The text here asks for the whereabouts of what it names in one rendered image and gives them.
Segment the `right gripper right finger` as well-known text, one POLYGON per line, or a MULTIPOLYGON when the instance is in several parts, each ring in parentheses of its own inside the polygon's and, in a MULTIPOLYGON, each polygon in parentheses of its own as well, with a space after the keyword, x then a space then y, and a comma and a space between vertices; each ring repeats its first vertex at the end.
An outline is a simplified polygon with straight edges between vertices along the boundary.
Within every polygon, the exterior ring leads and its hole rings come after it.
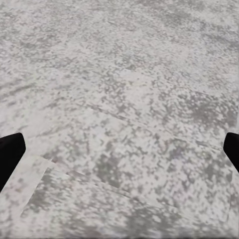
POLYGON ((239 172, 239 134, 228 132, 223 150, 239 172))

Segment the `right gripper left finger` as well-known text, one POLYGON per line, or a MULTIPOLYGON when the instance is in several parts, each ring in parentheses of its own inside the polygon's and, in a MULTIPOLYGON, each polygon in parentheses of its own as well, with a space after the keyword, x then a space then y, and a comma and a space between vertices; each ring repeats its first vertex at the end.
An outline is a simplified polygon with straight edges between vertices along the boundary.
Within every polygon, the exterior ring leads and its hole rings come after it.
POLYGON ((21 132, 0 138, 0 192, 26 151, 21 132))

